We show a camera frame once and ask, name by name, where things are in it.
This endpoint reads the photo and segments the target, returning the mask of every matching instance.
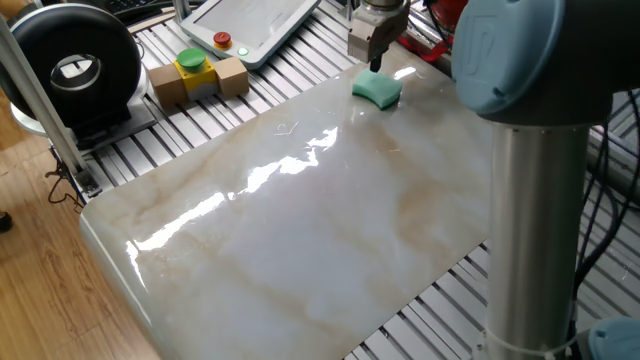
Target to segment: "wooden block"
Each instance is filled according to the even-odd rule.
[[[189,101],[184,82],[175,65],[169,64],[149,70],[149,79],[164,109]]]
[[[240,59],[231,57],[214,64],[218,74],[218,87],[225,98],[249,92],[249,73]]]

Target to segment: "metal frame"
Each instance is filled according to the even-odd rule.
[[[0,51],[0,62],[7,69],[36,118],[42,123],[69,172],[78,180],[84,191],[95,191],[97,184],[87,171],[85,160],[67,133],[60,116],[4,19],[0,21],[0,49],[3,49]]]

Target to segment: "marble slab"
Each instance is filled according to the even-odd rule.
[[[398,47],[91,201],[83,234],[167,359],[338,360],[488,233],[491,131]]]

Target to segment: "black cable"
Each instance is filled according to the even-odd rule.
[[[79,214],[80,212],[78,211],[78,208],[81,208],[81,209],[84,208],[84,204],[80,202],[79,194],[76,193],[76,196],[73,197],[73,195],[69,193],[65,193],[62,199],[53,200],[53,193],[56,191],[56,189],[58,188],[58,185],[60,185],[62,180],[69,181],[69,177],[67,176],[67,172],[65,171],[64,165],[57,157],[56,157],[56,160],[57,160],[56,169],[54,171],[50,171],[44,174],[45,178],[48,178],[49,176],[58,177],[58,180],[56,180],[55,184],[53,184],[53,187],[51,188],[51,191],[49,192],[49,196],[47,196],[47,200],[51,204],[60,204],[66,200],[71,200],[71,202],[75,205],[75,207],[73,208],[73,211]]]
[[[596,159],[596,164],[594,166],[593,174],[597,174],[600,169],[600,162],[602,162],[602,158],[604,157],[604,143],[607,142],[607,147],[609,146],[609,123],[605,124],[606,128],[604,134],[602,135],[602,142],[600,143],[600,150],[598,150],[598,158]],[[587,201],[589,200],[589,195],[591,195],[591,188],[593,188],[593,184],[596,182],[596,176],[592,176],[589,179],[589,183],[587,184],[587,188],[584,191],[584,197],[582,198],[582,208],[584,209],[585,205],[587,205]]]
[[[447,45],[448,48],[451,48],[451,43],[449,43],[449,40],[444,35],[444,32],[442,31],[442,28],[440,27],[440,22],[438,21],[438,19],[436,19],[436,16],[433,14],[433,10],[431,10],[431,3],[427,2],[425,4],[425,6],[427,7],[427,11],[429,11],[429,17],[431,17],[431,21],[433,22],[433,26],[435,26],[436,31],[438,32],[438,35],[440,35],[440,37],[442,38],[442,42],[444,42],[445,45]]]
[[[636,103],[636,99],[633,96],[631,91],[627,92],[629,96],[629,100],[631,101],[631,105],[633,107],[633,113],[635,115],[636,127],[638,128],[638,155],[640,155],[640,110],[638,109],[638,104]],[[576,271],[575,280],[574,280],[574,288],[577,289],[580,284],[584,281],[585,277],[589,274],[589,271],[593,268],[596,261],[600,259],[602,254],[607,250],[611,242],[615,239],[620,226],[622,225],[622,221],[627,213],[627,211],[631,208],[631,201],[633,195],[638,187],[638,178],[640,177],[640,160],[636,163],[636,168],[633,173],[633,178],[631,180],[631,185],[627,190],[627,194],[625,195],[625,200],[622,204],[622,210],[620,211],[619,216],[616,218],[614,226],[609,228],[605,237],[602,239],[600,244],[596,246],[596,248],[591,252],[591,254],[584,260],[582,264],[578,266],[578,270]]]
[[[604,166],[602,169],[602,181],[600,183],[600,190],[598,191],[598,196],[596,197],[596,201],[593,204],[593,210],[591,211],[591,217],[589,218],[589,224],[587,225],[587,230],[584,233],[584,240],[582,240],[582,247],[580,248],[580,253],[578,255],[578,266],[582,264],[584,261],[584,257],[587,252],[587,244],[589,244],[589,238],[591,237],[591,232],[593,231],[593,226],[596,223],[596,216],[598,215],[598,210],[600,210],[600,203],[602,202],[602,197],[604,196],[604,189],[607,187],[607,177],[609,176],[609,121],[603,125],[604,135],[602,137],[602,143],[600,144],[600,151],[598,151],[598,160],[601,160],[601,155],[604,158]],[[587,191],[584,194],[584,198],[582,200],[582,208],[584,209],[587,204],[587,200],[591,193],[591,188],[595,183],[596,177],[598,176],[598,172],[600,171],[598,160],[596,160],[596,167],[591,175],[591,179],[589,180],[589,186],[587,187]],[[615,200],[612,200],[611,206],[617,207]],[[574,300],[577,297],[578,289],[574,287]]]

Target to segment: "black circular device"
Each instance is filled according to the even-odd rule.
[[[113,15],[90,5],[57,4],[24,16],[11,31],[62,122],[78,138],[130,118],[127,102],[140,79],[140,54]],[[69,66],[75,66],[71,74]],[[35,118],[2,65],[0,86]]]

